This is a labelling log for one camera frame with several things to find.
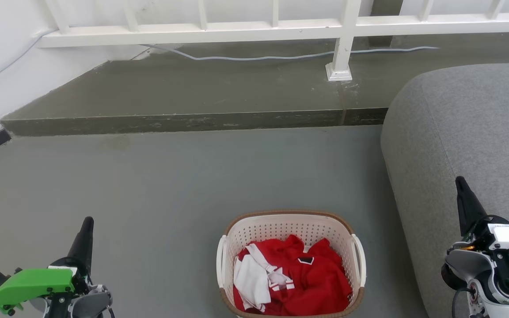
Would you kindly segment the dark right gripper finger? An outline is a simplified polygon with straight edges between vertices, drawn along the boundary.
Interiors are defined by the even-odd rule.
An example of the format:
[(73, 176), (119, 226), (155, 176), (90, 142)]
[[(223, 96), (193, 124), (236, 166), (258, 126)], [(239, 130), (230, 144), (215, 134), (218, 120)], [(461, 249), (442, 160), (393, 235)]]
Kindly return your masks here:
[(455, 178), (455, 186), (460, 235), (465, 237), (479, 221), (487, 217), (487, 213), (463, 176)]

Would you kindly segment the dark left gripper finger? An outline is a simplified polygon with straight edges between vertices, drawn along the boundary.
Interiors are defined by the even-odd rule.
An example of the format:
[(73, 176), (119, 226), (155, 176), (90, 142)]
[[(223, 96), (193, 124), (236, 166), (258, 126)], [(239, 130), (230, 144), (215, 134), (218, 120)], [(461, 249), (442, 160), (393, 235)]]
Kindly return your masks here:
[(91, 270), (93, 229), (94, 219), (91, 216), (85, 217), (67, 256), (68, 261), (85, 270)]

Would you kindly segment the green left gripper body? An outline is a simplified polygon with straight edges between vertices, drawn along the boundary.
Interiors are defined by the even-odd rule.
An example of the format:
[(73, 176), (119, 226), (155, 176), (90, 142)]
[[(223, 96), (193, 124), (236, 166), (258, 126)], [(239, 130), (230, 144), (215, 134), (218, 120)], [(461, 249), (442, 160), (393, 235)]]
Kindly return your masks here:
[(63, 257), (46, 268), (23, 269), (2, 276), (0, 310), (10, 314), (22, 303), (35, 298), (80, 296), (89, 293), (91, 264), (75, 257)]

